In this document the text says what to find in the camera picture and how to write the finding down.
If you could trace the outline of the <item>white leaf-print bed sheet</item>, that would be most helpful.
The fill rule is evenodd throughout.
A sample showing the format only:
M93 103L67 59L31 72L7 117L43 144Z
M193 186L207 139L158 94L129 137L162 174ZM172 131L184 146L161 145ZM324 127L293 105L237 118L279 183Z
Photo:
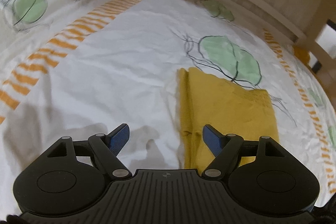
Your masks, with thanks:
M122 123L134 172L184 168L179 69L266 90L280 144L335 193L335 111L290 44L222 0L1 0L1 217L53 142Z

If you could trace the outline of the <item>mustard yellow knit sweater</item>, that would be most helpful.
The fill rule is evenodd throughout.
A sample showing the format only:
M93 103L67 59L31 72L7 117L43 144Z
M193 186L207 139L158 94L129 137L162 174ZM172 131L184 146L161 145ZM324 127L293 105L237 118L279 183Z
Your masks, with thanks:
M245 140L279 140L276 116L266 90L245 90L197 68L179 69L179 115L185 169L203 172L214 155L203 141L203 127Z

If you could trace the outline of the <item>yellow cloth at bed corner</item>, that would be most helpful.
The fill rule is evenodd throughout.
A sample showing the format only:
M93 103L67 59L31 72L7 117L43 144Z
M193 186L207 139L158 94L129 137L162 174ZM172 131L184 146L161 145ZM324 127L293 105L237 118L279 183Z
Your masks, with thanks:
M294 45L293 51L295 57L297 57L304 65L309 65L310 54L308 50L306 50L304 47Z

